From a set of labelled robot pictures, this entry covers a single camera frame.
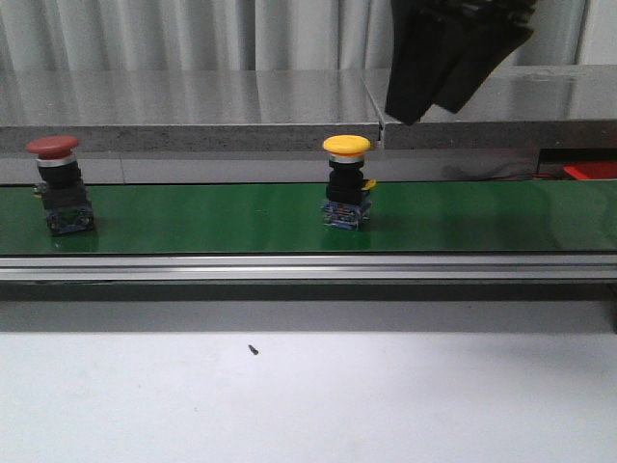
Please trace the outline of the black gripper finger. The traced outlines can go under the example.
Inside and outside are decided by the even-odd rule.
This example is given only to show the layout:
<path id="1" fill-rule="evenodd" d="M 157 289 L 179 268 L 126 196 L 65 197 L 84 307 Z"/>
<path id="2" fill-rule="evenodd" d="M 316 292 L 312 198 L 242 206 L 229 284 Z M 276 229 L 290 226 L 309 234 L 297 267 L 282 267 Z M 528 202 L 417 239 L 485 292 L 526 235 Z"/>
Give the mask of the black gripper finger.
<path id="1" fill-rule="evenodd" d="M 459 112 L 493 70 L 532 34 L 531 28 L 512 23 L 483 27 L 463 48 L 433 103 L 450 113 Z"/>
<path id="2" fill-rule="evenodd" d="M 461 1 L 393 1 L 393 53 L 386 113 L 412 125 L 437 104 L 456 113 L 467 103 L 455 75 L 468 44 Z"/>

